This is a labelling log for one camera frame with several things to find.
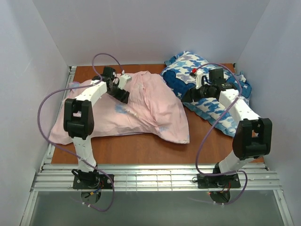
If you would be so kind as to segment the aluminium front rail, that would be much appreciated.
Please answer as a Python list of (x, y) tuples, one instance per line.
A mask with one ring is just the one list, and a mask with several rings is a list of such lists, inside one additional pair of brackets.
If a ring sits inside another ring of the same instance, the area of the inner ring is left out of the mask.
[[(117, 192), (140, 191), (196, 191), (192, 180), (197, 175), (193, 164), (125, 165), (101, 164), (101, 170), (113, 174)], [(74, 176), (74, 164), (44, 164), (37, 173), (32, 189), (36, 191), (70, 191)], [(275, 171), (265, 168), (263, 163), (250, 163), (238, 173), (241, 185), (247, 190), (280, 190), (280, 180)]]

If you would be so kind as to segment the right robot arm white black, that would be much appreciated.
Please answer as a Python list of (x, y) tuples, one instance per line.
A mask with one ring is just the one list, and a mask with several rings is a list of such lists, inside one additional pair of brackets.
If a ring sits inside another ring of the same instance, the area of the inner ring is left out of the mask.
[(239, 188), (238, 172), (243, 166), (270, 153), (272, 122), (260, 117), (241, 99), (239, 81), (227, 82), (222, 68), (210, 70), (208, 77), (194, 69), (191, 76), (196, 80), (196, 86), (185, 93), (182, 101), (191, 103), (215, 97), (238, 124), (230, 154), (215, 165), (212, 173), (199, 173), (194, 181), (198, 188)]

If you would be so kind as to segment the aluminium left side rail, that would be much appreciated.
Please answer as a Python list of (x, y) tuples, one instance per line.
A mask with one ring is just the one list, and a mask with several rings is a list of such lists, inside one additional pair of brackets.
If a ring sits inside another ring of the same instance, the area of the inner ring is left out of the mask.
[[(69, 73), (68, 73), (68, 77), (67, 77), (67, 81), (66, 81), (66, 85), (65, 85), (66, 88), (69, 86), (69, 83), (73, 82), (76, 69), (77, 69), (76, 66), (70, 66), (69, 67)], [(62, 100), (61, 100), (60, 106), (58, 108), (58, 114), (57, 114), (57, 117), (55, 119), (55, 122), (57, 121), (57, 119), (59, 117), (59, 114), (61, 112), (61, 109), (63, 107), (63, 101), (68, 96), (69, 92), (70, 92), (70, 90), (62, 91)], [(59, 146), (63, 147), (63, 148), (68, 148), (70, 151), (72, 151), (74, 149), (74, 145), (73, 144), (63, 145), (63, 146), (59, 145)], [(55, 152), (55, 149), (56, 149), (56, 147), (54, 145), (48, 144), (48, 148), (46, 150), (46, 153), (45, 153), (45, 156), (43, 158), (41, 166), (44, 166), (45, 164), (48, 164), (48, 165), (51, 164), (52, 159), (53, 159), (53, 155), (54, 155), (54, 152)]]

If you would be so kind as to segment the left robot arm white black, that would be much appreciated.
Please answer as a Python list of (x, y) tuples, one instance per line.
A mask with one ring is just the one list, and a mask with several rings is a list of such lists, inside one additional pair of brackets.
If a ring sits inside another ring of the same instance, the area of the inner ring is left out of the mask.
[(95, 188), (101, 182), (91, 144), (95, 127), (93, 106), (105, 93), (124, 104), (128, 103), (129, 92), (124, 87), (131, 79), (124, 71), (118, 76), (115, 69), (106, 66), (102, 75), (95, 76), (83, 92), (65, 100), (63, 129), (71, 137), (78, 158), (78, 169), (71, 172), (75, 182), (85, 189)]

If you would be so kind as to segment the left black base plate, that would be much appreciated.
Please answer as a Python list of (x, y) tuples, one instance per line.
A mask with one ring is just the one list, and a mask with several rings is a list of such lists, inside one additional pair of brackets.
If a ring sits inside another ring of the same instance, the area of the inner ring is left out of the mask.
[(74, 176), (73, 189), (112, 189), (112, 182), (104, 174)]

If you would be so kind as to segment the pink pillowcase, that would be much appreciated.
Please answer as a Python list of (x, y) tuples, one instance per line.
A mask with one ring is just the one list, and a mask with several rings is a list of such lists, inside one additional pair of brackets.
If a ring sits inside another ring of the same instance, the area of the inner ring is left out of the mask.
[(176, 143), (190, 142), (189, 125), (181, 101), (159, 74), (131, 73), (124, 104), (105, 93), (93, 106), (95, 127), (91, 137), (152, 133)]

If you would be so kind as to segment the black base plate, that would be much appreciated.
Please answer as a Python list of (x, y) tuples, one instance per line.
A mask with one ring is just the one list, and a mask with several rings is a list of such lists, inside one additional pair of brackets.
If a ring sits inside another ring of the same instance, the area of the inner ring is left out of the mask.
[(209, 177), (197, 174), (197, 184), (198, 188), (218, 188), (228, 186), (230, 186), (230, 188), (241, 187), (238, 174), (224, 175), (218, 177)]
[(112, 182), (104, 174), (74, 176), (73, 189), (112, 189)]

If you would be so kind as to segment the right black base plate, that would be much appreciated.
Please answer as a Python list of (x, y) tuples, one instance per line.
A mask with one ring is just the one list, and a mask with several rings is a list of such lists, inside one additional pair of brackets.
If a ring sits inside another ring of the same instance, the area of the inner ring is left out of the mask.
[(197, 184), (198, 188), (218, 188), (228, 186), (230, 186), (230, 188), (241, 187), (238, 174), (224, 175), (218, 177), (209, 177), (197, 174)]

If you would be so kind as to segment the blue white houndstooth pillow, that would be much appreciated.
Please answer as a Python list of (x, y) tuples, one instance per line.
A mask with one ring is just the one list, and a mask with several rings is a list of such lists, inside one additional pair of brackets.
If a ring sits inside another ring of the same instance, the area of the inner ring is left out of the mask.
[[(189, 51), (184, 51), (165, 61), (166, 68), (161, 72), (161, 76), (163, 76), (166, 71), (173, 71), (176, 78), (186, 84), (191, 83), (194, 85), (195, 80), (190, 76), (190, 73), (193, 69), (206, 63), (208, 63), (208, 61), (203, 57)], [(240, 80), (243, 90), (241, 98), (248, 104), (252, 87), (242, 72), (237, 74), (237, 77)], [(199, 117), (207, 120), (210, 124), (213, 124), (226, 110), (226, 107), (216, 98), (204, 98), (198, 102), (184, 103), (184, 105), (189, 110), (195, 112)], [(215, 125), (217, 129), (230, 137), (235, 135), (237, 126), (238, 124), (234, 121), (230, 113), (226, 113)]]

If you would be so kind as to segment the aluminium rail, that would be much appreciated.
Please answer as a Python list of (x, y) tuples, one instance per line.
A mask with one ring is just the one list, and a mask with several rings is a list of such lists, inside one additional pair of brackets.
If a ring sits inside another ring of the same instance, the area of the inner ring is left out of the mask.
[[(68, 73), (68, 77), (67, 77), (67, 81), (66, 81), (66, 85), (65, 85), (66, 88), (69, 86), (69, 83), (73, 82), (76, 69), (77, 69), (76, 66), (70, 66), (69, 67), (69, 73)], [(63, 107), (63, 101), (68, 96), (69, 92), (70, 92), (70, 90), (62, 91), (62, 100), (61, 100), (60, 106), (58, 108), (58, 114), (57, 114), (57, 117), (55, 119), (55, 122), (57, 121), (57, 119), (59, 117), (59, 114), (61, 112), (61, 109)], [(63, 145), (63, 146), (59, 145), (59, 146), (63, 147), (63, 148), (68, 148), (70, 151), (72, 151), (74, 149), (74, 145), (73, 144)], [(45, 156), (43, 158), (41, 166), (44, 166), (45, 164), (48, 164), (48, 165), (51, 164), (52, 159), (53, 159), (53, 155), (54, 155), (54, 152), (55, 152), (55, 149), (56, 149), (56, 147), (54, 145), (48, 144), (48, 148), (46, 150), (46, 153), (45, 153)]]
[[(193, 164), (125, 165), (101, 164), (101, 170), (113, 174), (117, 192), (140, 191), (196, 191), (192, 180), (197, 175)], [(70, 191), (74, 176), (74, 164), (44, 164), (37, 173), (32, 189), (36, 191)], [(247, 190), (280, 190), (280, 180), (275, 171), (265, 168), (263, 163), (250, 163), (238, 173), (241, 185)]]

